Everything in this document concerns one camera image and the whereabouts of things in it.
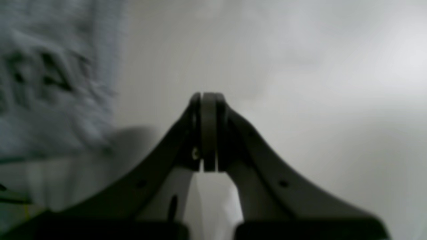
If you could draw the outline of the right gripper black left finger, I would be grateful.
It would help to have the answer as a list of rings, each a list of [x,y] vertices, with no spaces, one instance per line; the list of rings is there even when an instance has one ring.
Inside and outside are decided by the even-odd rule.
[[[93,197],[59,213],[46,211],[2,240],[190,240],[182,222],[200,160],[201,94],[154,150],[130,173]]]

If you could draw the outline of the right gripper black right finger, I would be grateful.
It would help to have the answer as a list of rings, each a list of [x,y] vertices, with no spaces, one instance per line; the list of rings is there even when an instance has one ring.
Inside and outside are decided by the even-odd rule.
[[[218,169],[238,190],[243,221],[235,240],[389,240],[383,222],[302,176],[213,94]]]

